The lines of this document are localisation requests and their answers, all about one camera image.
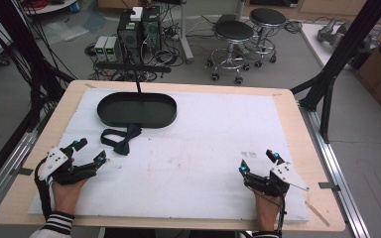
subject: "tray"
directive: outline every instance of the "tray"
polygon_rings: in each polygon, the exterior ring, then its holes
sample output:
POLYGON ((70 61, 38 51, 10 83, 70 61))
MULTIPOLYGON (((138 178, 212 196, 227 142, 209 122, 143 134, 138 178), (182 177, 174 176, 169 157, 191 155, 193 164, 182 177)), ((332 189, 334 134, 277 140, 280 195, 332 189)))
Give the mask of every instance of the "tray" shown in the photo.
POLYGON ((175 99, 161 93, 115 92, 97 106, 101 122, 111 127, 162 128, 175 121, 177 111, 175 99))

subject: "black metal pole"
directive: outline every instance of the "black metal pole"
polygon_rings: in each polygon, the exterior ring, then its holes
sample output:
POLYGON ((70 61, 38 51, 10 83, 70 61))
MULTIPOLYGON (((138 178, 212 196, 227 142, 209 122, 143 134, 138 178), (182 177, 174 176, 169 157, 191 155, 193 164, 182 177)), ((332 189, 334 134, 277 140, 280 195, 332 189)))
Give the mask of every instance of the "black metal pole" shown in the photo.
POLYGON ((311 88, 308 95, 300 101, 302 107, 315 111, 324 97, 320 118, 320 134, 329 143, 327 131, 333 85, 348 61, 354 56, 358 46, 364 41, 381 18, 381 0, 368 0, 354 19, 345 36, 336 47, 323 70, 311 80, 294 88, 294 94, 311 88))

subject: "aluminum rail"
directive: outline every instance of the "aluminum rail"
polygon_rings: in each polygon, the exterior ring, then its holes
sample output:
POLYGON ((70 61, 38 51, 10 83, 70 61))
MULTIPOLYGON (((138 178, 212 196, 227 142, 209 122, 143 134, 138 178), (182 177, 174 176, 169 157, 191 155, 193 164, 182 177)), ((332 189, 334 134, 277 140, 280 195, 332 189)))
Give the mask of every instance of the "aluminum rail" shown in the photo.
POLYGON ((320 156, 323 164, 326 166, 330 182, 335 187, 338 187, 338 190, 334 190, 333 192, 339 199, 353 235, 357 238, 370 237, 360 211, 351 195, 348 184, 345 181, 345 177, 339 166, 338 160, 336 159, 335 153, 333 152, 331 145, 327 144, 320 134, 320 118, 316 112, 308 111, 305 108, 301 108, 301 112, 307 116, 307 119, 309 119, 310 124, 308 124, 308 122, 305 122, 305 124, 311 127, 310 129, 312 129, 312 132, 317 139, 317 145, 321 152, 320 156))

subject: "black plastic bracket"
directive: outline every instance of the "black plastic bracket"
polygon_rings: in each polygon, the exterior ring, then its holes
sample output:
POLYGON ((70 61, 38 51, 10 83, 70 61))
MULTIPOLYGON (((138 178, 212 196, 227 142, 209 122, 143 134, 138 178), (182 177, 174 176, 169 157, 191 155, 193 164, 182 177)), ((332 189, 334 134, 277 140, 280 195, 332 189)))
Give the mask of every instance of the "black plastic bracket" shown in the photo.
POLYGON ((341 191, 338 184, 332 184, 331 182, 320 182, 319 187, 321 189, 331 189, 333 192, 341 191))

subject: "chair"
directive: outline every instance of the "chair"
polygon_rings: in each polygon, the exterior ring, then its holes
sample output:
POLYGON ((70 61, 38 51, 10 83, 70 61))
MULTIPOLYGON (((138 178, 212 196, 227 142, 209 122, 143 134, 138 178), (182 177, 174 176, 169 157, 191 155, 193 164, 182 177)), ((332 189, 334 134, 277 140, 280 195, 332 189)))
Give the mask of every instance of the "chair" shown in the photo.
POLYGON ((257 35, 253 36, 250 43, 245 46, 247 50, 261 55, 261 59, 255 61, 255 66, 262 66, 264 55, 267 54, 272 54, 270 62, 276 62, 277 50, 275 44, 268 37, 274 34, 276 29, 284 26, 286 17, 273 9, 257 8, 250 12, 249 19, 255 26, 259 27, 257 35))
POLYGON ((215 25, 214 34, 217 38, 226 41, 228 47, 213 51, 207 60, 207 66, 212 67, 215 65, 212 80, 219 80, 219 74, 217 73, 219 68, 235 69, 237 76, 234 81, 241 84, 243 78, 240 76, 239 68, 242 67, 244 70, 249 70, 250 66, 246 58, 239 51, 235 50, 234 46, 249 41, 253 36, 252 28, 238 21, 223 21, 215 25))

